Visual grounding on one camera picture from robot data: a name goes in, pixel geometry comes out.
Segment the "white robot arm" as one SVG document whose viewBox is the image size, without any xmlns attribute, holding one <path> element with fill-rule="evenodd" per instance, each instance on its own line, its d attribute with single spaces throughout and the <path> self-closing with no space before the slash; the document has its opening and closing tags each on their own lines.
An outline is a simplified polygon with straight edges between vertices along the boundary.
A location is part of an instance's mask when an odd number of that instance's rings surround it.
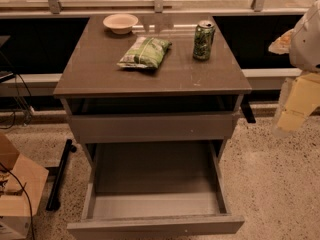
<svg viewBox="0 0 320 240">
<path fill-rule="evenodd" d="M 281 87 L 272 132 L 284 137 L 298 130 L 320 106 L 320 0 L 268 50 L 288 53 L 291 65 L 301 70 L 295 79 L 286 78 Z"/>
</svg>

